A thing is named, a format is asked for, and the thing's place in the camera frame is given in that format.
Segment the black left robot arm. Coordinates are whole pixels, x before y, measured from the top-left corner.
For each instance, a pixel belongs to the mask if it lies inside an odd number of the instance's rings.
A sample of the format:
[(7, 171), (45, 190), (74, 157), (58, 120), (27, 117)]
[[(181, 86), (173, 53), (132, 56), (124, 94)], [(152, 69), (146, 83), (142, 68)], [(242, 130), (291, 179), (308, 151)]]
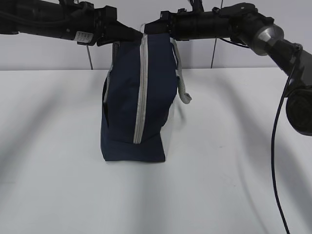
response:
[(103, 46), (136, 41), (142, 33), (117, 20), (117, 9), (95, 8), (87, 1), (2, 0), (0, 33), (18, 33), (72, 40), (77, 44)]

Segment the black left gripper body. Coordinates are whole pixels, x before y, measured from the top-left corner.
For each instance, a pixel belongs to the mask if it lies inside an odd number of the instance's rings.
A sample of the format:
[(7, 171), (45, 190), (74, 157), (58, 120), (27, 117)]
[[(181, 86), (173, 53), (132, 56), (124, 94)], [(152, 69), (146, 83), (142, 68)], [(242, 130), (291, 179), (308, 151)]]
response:
[(117, 9), (111, 6), (97, 8), (93, 11), (93, 22), (90, 25), (91, 29), (77, 30), (75, 41), (79, 45), (103, 46), (114, 43), (115, 39), (108, 38), (108, 27), (117, 20)]

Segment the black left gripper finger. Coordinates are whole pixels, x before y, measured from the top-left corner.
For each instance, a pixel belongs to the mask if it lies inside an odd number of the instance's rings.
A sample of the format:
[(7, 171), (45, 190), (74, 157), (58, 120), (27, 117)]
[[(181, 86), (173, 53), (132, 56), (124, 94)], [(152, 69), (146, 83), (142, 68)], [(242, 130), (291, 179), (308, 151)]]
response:
[(103, 46), (114, 42), (136, 41), (142, 39), (142, 33), (131, 27), (120, 23), (119, 21), (111, 21), (105, 23), (97, 39), (97, 46)]

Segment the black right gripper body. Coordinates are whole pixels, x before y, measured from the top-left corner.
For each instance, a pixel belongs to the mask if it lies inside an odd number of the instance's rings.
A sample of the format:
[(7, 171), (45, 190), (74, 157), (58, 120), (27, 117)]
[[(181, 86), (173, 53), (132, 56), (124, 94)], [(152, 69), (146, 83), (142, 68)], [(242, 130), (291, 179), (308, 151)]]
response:
[(186, 20), (189, 20), (193, 15), (191, 11), (187, 11), (185, 8), (178, 9), (176, 13), (170, 11), (161, 11), (160, 20), (164, 23), (165, 32), (168, 32), (170, 36), (177, 41), (190, 41), (192, 37), (187, 34), (185, 29)]

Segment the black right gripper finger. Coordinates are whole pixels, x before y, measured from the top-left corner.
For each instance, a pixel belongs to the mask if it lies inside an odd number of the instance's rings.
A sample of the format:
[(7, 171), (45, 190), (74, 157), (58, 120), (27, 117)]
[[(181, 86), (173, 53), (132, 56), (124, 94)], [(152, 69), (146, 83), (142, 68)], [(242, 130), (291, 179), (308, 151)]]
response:
[(145, 34), (163, 34), (168, 32), (168, 22), (166, 20), (158, 19), (147, 23), (144, 26)]

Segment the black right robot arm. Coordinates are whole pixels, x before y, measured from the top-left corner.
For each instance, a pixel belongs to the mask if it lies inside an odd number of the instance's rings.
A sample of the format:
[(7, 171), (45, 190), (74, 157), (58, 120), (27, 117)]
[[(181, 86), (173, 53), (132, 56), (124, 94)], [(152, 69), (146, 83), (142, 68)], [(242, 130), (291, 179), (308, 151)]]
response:
[(230, 39), (231, 44), (269, 56), (290, 78), (286, 86), (286, 115), (300, 134), (312, 134), (312, 56), (301, 44), (284, 38), (284, 31), (272, 17), (258, 12), (252, 3), (204, 11), (202, 1), (190, 1), (192, 10), (162, 11), (160, 18), (145, 25), (145, 34), (169, 33), (178, 41)]

